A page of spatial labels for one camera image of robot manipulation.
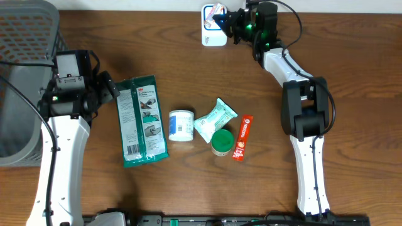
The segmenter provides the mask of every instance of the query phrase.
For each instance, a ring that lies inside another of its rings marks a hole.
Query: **green package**
[[[169,157],[155,76],[118,82],[116,99],[124,167],[153,163]]]

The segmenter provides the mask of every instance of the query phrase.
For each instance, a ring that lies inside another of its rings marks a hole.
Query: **gray basket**
[[[46,1],[0,1],[0,60],[52,64],[56,51],[67,49],[58,25],[58,11]],[[34,104],[54,76],[51,68],[1,64],[0,74]],[[39,166],[41,148],[40,119],[0,82],[0,166]]]

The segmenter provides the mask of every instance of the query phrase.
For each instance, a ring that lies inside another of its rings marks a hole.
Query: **white wall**
[[[216,0],[47,0],[58,9],[200,11]],[[282,0],[298,12],[323,13],[402,13],[402,0]],[[220,0],[237,11],[245,0]]]

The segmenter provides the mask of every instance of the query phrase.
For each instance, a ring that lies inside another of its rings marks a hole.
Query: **red packet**
[[[246,148],[247,138],[249,137],[249,131],[251,123],[253,122],[253,116],[243,116],[243,120],[240,125],[239,136],[237,137],[236,149],[234,150],[232,158],[238,161],[243,161],[244,150]]]

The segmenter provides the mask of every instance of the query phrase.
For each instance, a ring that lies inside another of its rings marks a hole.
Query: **wooden table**
[[[123,168],[116,104],[102,106],[84,155],[82,211],[108,207],[167,215],[263,215],[294,212],[296,163],[280,123],[281,87],[232,40],[201,44],[200,13],[62,11],[71,49],[94,50],[115,81],[156,75],[168,135],[168,113],[209,113],[221,97],[254,124],[246,158],[217,157],[196,132],[194,141],[168,142],[170,157]],[[365,213],[372,225],[402,221],[402,17],[380,14],[301,14],[303,38],[291,47],[296,62],[324,76],[337,104],[325,136],[325,186],[334,213]],[[294,15],[280,14],[285,43],[298,33]],[[0,168],[0,225],[24,225],[39,168]]]

